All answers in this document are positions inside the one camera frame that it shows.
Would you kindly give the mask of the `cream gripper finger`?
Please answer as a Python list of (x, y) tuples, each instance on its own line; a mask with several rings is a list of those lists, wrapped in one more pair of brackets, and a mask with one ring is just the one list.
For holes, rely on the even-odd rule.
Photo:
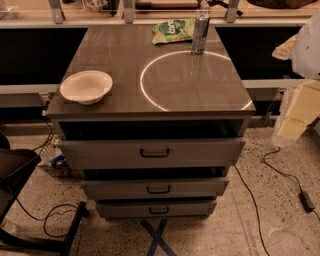
[(284, 141), (297, 140), (320, 117), (320, 81), (300, 84), (280, 115), (276, 135)]

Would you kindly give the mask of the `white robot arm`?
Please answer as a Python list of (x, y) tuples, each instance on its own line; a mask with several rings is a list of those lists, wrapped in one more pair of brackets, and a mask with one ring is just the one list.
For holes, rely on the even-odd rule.
[(272, 143), (284, 147), (296, 141), (320, 117), (320, 10), (299, 32), (276, 47), (272, 56), (292, 61), (292, 70), (309, 82), (287, 89), (280, 105)]

